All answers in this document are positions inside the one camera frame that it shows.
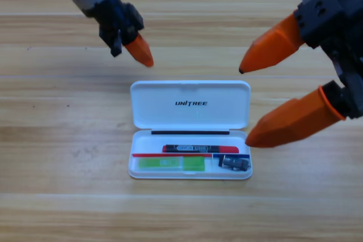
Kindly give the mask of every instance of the red strip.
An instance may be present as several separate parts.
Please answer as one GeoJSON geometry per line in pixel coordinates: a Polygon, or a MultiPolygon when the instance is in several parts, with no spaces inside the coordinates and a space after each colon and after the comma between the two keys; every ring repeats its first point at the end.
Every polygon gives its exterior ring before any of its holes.
{"type": "Polygon", "coordinates": [[[211,158],[213,153],[136,153],[133,157],[206,157],[211,158]]]}

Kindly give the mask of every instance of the green sticker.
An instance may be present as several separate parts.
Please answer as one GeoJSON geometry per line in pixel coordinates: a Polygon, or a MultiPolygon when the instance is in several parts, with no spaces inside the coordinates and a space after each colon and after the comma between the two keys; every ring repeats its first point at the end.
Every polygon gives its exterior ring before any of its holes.
{"type": "Polygon", "coordinates": [[[204,171],[204,157],[184,157],[184,171],[204,171]]]}
{"type": "Polygon", "coordinates": [[[140,168],[174,168],[181,167],[180,158],[165,157],[165,158],[141,158],[138,166],[140,168]]]}

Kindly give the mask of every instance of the orange fingertip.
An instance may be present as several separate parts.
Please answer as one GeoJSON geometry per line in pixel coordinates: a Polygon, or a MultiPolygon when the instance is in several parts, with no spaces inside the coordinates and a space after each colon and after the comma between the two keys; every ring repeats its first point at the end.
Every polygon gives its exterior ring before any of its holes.
{"type": "Polygon", "coordinates": [[[276,147],[305,139],[345,120],[321,87],[301,99],[292,99],[266,114],[246,139],[250,147],[276,147]]]}
{"type": "Polygon", "coordinates": [[[139,63],[142,63],[147,67],[152,67],[154,65],[154,59],[151,55],[150,47],[139,33],[134,41],[125,45],[125,48],[139,63]]]}
{"type": "Polygon", "coordinates": [[[291,14],[254,41],[243,57],[239,71],[243,74],[274,66],[304,43],[294,14],[291,14]]]}

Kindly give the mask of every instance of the wooden table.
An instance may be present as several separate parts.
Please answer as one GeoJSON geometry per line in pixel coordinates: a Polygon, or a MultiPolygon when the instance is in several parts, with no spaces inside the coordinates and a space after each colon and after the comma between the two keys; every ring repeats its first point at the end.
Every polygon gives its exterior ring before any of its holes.
{"type": "Polygon", "coordinates": [[[320,49],[241,76],[256,37],[300,0],[125,0],[143,15],[152,69],[113,58],[70,0],[0,0],[0,241],[363,241],[363,119],[252,149],[247,181],[135,180],[130,85],[242,79],[250,131],[336,79],[320,49]]]}

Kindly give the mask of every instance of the case lid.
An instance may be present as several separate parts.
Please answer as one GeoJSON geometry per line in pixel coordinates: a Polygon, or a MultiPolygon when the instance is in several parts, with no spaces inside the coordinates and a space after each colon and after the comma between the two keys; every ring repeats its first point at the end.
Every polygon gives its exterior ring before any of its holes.
{"type": "Polygon", "coordinates": [[[251,89],[241,80],[143,80],[130,93],[140,129],[229,130],[248,124],[251,89]]]}

